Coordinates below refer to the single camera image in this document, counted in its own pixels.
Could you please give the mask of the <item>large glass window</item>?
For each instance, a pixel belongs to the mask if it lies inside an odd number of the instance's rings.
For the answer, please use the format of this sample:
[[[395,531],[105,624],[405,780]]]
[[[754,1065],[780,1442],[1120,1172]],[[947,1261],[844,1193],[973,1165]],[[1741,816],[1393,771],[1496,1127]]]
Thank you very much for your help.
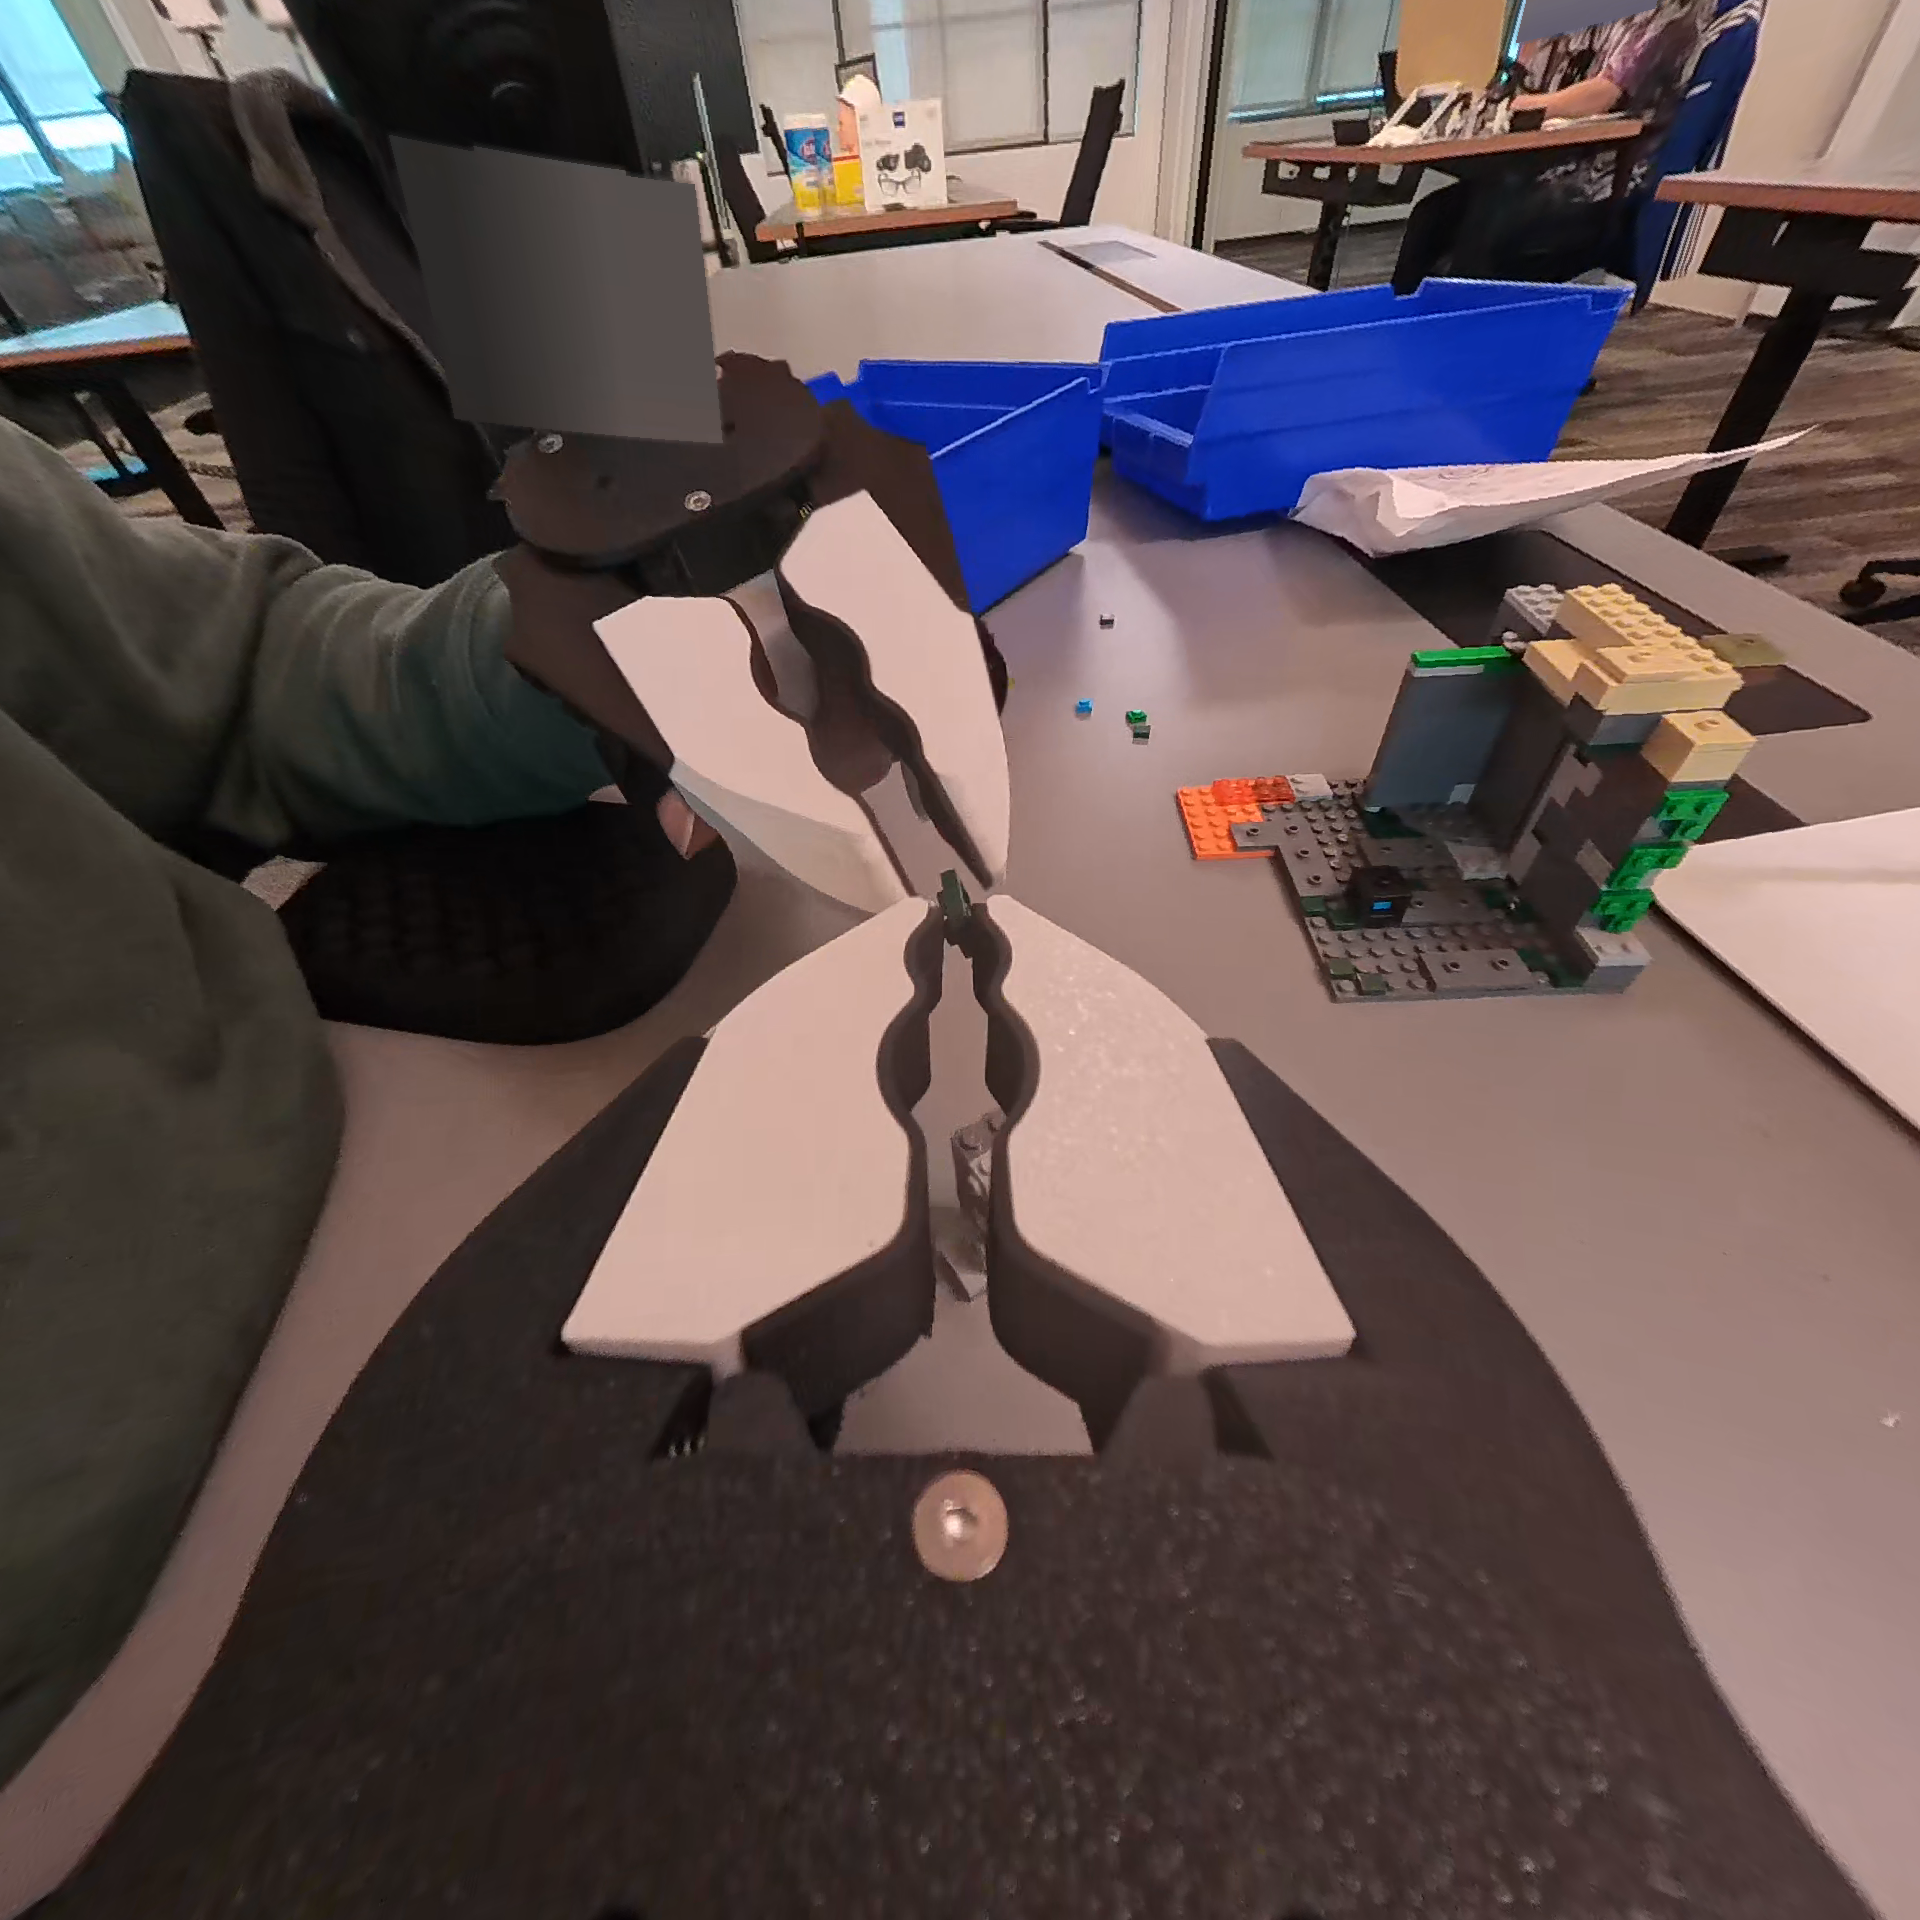
[[[752,98],[824,113],[841,64],[872,57],[888,100],[935,98],[959,154],[1075,143],[1096,88],[1120,81],[1123,132],[1147,98],[1138,3],[741,3]],[[1400,5],[1228,5],[1217,104],[1232,121],[1362,106]]]

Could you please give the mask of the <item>white printed box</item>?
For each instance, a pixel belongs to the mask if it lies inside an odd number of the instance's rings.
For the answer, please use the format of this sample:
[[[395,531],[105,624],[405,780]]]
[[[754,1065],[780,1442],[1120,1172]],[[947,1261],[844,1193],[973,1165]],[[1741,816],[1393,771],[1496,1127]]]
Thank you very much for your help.
[[[869,104],[858,113],[858,156],[869,213],[947,208],[944,104]]]

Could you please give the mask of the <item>toy brick building model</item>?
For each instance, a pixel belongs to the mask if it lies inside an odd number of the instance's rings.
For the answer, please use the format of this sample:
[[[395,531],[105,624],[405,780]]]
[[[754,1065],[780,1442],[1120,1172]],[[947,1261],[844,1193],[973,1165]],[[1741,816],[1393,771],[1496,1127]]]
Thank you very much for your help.
[[[1272,864],[1339,1003],[1623,992],[1655,881],[1801,730],[1763,635],[1691,633],[1619,583],[1504,593],[1477,647],[1416,652],[1364,778],[1177,788],[1199,863]]]

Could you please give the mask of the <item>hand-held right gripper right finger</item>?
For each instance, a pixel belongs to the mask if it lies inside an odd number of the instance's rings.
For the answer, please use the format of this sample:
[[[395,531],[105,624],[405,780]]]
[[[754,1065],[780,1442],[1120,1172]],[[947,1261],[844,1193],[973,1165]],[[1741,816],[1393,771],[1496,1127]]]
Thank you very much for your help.
[[[1115,1311],[1149,1369],[1346,1355],[1354,1322],[1205,1029],[1017,899],[971,932],[1000,1248]]]

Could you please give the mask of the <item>person's dark green shirt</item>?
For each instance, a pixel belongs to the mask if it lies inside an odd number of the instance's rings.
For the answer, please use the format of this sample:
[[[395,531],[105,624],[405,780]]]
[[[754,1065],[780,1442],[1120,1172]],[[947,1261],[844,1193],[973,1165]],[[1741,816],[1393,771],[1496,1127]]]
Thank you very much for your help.
[[[2,1776],[124,1645],[321,1220],[343,1097],[269,908],[5,720]]]

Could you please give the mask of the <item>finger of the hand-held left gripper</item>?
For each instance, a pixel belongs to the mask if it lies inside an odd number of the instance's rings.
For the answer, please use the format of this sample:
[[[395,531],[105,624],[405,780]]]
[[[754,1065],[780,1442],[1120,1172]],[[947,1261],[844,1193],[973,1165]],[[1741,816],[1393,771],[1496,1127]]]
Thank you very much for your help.
[[[983,889],[1004,883],[1012,786],[987,656],[883,505],[856,491],[804,517],[778,565],[789,632],[824,706],[867,724],[913,778],[931,827]]]
[[[759,687],[761,637],[735,599],[643,599],[595,628],[663,741],[668,780],[728,841],[860,914],[916,891],[869,792],[899,773],[928,831],[944,840],[914,778],[876,733],[839,700],[824,706],[824,681],[794,632],[791,656],[810,666],[804,711],[780,706]]]

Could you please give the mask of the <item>grey brick assembly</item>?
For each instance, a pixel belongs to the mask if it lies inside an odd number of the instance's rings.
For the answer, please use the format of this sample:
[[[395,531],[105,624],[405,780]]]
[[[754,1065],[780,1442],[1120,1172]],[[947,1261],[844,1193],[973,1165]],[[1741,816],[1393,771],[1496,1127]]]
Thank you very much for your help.
[[[951,1133],[951,1171],[962,1226],[947,1252],[951,1283],[967,1303],[987,1290],[987,1234],[992,1218],[992,1154],[1005,1115],[987,1108]]]

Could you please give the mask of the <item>blue plastic storage bin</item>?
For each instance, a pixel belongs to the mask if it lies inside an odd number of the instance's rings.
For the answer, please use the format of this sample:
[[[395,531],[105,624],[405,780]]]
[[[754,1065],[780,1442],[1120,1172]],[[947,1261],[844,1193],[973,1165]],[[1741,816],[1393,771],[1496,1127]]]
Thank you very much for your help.
[[[1317,474],[1552,456],[1623,287],[1427,279],[1107,327],[1115,474],[1200,521],[1292,513]]]
[[[1100,365],[867,359],[852,377],[821,372],[808,389],[924,445],[976,615],[1085,540]]]

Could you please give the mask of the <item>group of tiny loose pieces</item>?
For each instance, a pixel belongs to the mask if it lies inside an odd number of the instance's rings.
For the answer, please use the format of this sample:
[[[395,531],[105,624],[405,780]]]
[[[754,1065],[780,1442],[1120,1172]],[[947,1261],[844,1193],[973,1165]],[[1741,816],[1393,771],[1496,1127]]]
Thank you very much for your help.
[[[1123,730],[1135,744],[1152,739],[1152,695],[1159,687],[1157,635],[1123,611],[1100,609],[1068,673],[1077,724]]]

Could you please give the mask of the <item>light wooden chair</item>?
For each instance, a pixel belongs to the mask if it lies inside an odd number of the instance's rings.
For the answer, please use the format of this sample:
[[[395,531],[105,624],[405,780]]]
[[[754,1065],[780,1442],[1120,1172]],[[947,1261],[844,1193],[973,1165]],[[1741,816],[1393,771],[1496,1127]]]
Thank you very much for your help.
[[[1400,3],[1394,106],[1421,88],[1489,89],[1516,10],[1516,3]]]

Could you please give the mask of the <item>long wooden table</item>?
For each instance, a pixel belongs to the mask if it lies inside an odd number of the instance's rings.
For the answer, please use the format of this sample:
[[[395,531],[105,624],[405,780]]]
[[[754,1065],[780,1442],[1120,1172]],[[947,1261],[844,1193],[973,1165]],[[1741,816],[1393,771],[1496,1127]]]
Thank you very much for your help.
[[[1672,540],[1701,549],[1740,487],[1749,450],[1768,440],[1836,301],[1880,305],[1908,293],[1916,256],[1868,240],[1882,226],[1917,226],[1917,185],[1834,175],[1793,180],[1712,172],[1669,177],[1657,200],[1720,213],[1697,266],[1701,275],[1783,291],[1783,306],[1763,331],[1711,442],[1711,453],[1732,453],[1736,459],[1695,474],[1664,529]]]

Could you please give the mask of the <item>brown office table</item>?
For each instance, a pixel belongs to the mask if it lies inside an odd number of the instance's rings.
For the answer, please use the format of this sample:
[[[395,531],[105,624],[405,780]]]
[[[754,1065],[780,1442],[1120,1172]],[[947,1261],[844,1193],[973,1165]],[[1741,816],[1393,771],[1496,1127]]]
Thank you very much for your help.
[[[1591,154],[1613,163],[1612,193],[1619,194],[1631,179],[1631,154],[1641,143],[1641,128],[1639,117],[1601,114],[1385,148],[1332,140],[1257,140],[1242,156],[1263,163],[1266,196],[1319,203],[1305,287],[1327,293],[1354,208],[1403,208],[1417,200],[1427,175],[1521,185],[1561,161]]]

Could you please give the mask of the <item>brown edged side desk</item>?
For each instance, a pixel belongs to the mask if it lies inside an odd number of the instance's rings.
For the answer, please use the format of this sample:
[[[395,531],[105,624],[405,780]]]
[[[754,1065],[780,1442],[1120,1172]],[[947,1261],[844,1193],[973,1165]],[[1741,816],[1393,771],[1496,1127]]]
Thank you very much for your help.
[[[103,456],[88,479],[113,498],[162,495],[177,515],[221,529],[221,517],[178,459],[154,412],[131,391],[146,369],[181,365],[194,345],[168,301],[146,301],[92,321],[5,331],[5,400],[43,400],[67,410]]]

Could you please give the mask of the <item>person's left forearm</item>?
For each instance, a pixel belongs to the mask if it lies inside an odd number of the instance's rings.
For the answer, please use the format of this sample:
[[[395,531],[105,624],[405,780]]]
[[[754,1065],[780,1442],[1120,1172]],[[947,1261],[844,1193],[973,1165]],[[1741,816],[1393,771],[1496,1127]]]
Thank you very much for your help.
[[[316,849],[577,809],[609,769],[508,661],[511,628],[487,560],[413,588],[131,520],[5,421],[5,756],[45,749],[151,836]]]

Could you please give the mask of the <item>white crumpled paper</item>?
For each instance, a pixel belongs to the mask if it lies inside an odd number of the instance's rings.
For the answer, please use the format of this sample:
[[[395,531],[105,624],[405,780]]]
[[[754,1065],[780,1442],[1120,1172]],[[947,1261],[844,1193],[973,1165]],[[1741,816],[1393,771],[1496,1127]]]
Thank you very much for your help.
[[[1344,543],[1368,560],[1500,536],[1676,479],[1714,476],[1809,437],[1661,459],[1579,459],[1537,464],[1455,464],[1343,468],[1307,479],[1287,520]]]

